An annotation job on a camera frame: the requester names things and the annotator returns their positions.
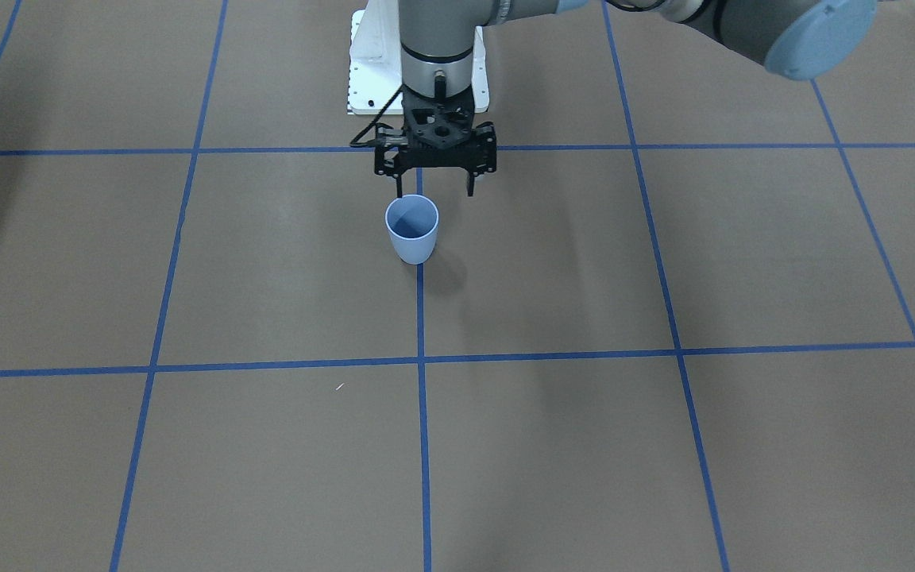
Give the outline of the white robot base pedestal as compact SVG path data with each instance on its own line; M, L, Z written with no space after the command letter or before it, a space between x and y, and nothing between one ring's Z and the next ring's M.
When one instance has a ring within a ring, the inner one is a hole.
M399 4L397 1L368 1L351 17L349 81L346 109L349 114L377 113L402 83ZM486 70L486 47L482 26L473 41L472 87L475 112L489 109L491 97Z

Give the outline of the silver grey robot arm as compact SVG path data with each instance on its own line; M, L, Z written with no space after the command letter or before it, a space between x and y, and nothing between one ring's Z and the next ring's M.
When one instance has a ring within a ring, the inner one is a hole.
M875 1L612 1L626 14L657 14L697 30L771 75L810 81L867 36ZM581 1L370 1L353 36L356 60L385 63L392 93L351 141L371 149L373 172L395 182L416 168L457 168L467 193L497 167L493 123L477 124L476 54L482 29L549 18Z

